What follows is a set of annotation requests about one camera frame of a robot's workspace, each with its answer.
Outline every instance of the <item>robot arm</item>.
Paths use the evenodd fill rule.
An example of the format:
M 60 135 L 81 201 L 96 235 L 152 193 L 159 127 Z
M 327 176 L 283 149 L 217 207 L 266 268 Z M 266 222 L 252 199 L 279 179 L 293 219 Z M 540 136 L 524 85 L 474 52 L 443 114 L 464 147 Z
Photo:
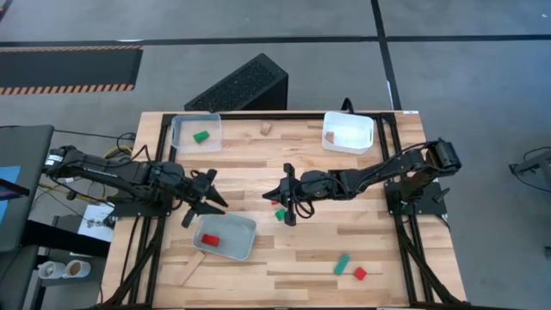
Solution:
M 421 152 L 423 149 L 427 150 L 426 159 Z M 440 139 L 410 146 L 387 161 L 362 170 L 311 170 L 304 172 L 300 180 L 294 177 L 293 166 L 285 164 L 283 169 L 287 176 L 280 181 L 277 189 L 265 193 L 263 198 L 280 202 L 288 210 L 285 213 L 285 223 L 294 226 L 295 209 L 300 217 L 310 218 L 313 216 L 312 202 L 327 199 L 351 200 L 364 192 L 369 185 L 391 177 L 404 176 L 407 172 L 415 172 L 412 177 L 402 178 L 399 186 L 401 200 L 410 202 L 435 178 L 454 175 L 460 168 L 461 163 L 454 147 Z M 302 202 L 310 206 L 310 211 L 304 208 Z
M 50 150 L 43 171 L 52 180 L 59 177 L 82 177 L 118 189 L 106 198 L 113 202 L 113 216 L 166 216 L 170 214 L 172 200 L 187 202 L 189 211 L 182 225 L 188 227 L 194 215 L 224 214 L 219 208 L 205 202 L 227 203 L 212 185 L 216 170 L 207 173 L 191 171 L 184 176 L 183 167 L 171 162 L 120 163 L 88 155 L 74 146 Z

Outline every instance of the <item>green cube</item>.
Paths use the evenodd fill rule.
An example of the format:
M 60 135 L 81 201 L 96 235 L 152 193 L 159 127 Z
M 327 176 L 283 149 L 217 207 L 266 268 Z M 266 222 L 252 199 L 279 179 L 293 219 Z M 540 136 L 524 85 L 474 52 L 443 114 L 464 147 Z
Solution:
M 350 255 L 348 254 L 341 255 L 341 257 L 338 259 L 337 267 L 335 267 L 335 274 L 337 276 L 340 276 L 343 274 L 344 268 L 346 268 L 346 265 L 348 264 L 349 261 L 350 261 Z
M 285 212 L 286 210 L 283 208 L 277 210 L 277 212 L 275 212 L 275 217 L 277 218 L 277 220 L 282 221 L 285 218 Z
M 195 142 L 201 143 L 202 141 L 206 140 L 209 136 L 210 134 L 208 134 L 208 131 L 203 131 L 203 132 L 194 134 L 193 139 L 195 140 Z

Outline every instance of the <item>red block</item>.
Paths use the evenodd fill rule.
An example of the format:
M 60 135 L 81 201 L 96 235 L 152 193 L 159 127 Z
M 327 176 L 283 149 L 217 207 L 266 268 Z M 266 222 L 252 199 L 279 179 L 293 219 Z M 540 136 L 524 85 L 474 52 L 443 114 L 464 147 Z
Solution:
M 220 238 L 205 233 L 201 242 L 206 245 L 218 246 L 220 244 Z
M 363 280 L 363 278 L 367 275 L 368 273 L 365 272 L 365 270 L 362 268 L 362 267 L 358 267 L 356 268 L 356 271 L 354 271 L 354 276 L 356 277 L 356 279 L 358 280 Z

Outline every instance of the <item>plastic tray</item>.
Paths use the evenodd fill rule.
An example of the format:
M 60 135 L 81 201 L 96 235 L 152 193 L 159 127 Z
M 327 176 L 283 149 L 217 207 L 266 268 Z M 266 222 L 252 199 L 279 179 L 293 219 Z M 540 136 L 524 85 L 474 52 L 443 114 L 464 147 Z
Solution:
M 373 120 L 367 116 L 327 112 L 321 145 L 331 151 L 364 154 L 373 145 Z M 327 132 L 333 132 L 333 143 L 325 139 Z
M 208 131 L 209 137 L 201 143 L 193 135 Z M 217 152 L 222 148 L 220 115 L 181 115 L 172 119 L 172 146 L 182 153 Z
M 249 257 L 257 230 L 257 223 L 254 220 L 235 214 L 201 215 L 199 220 L 199 227 L 193 237 L 193 245 L 197 249 L 238 261 L 244 261 Z M 220 244 L 218 246 L 203 244 L 201 238 L 205 233 L 220 238 Z

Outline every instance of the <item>black box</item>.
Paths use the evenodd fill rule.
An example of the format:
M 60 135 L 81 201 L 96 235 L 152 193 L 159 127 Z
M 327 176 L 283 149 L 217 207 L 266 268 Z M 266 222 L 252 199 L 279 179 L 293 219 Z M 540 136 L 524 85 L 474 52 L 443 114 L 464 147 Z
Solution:
M 288 74 L 264 53 L 183 107 L 186 111 L 286 110 Z

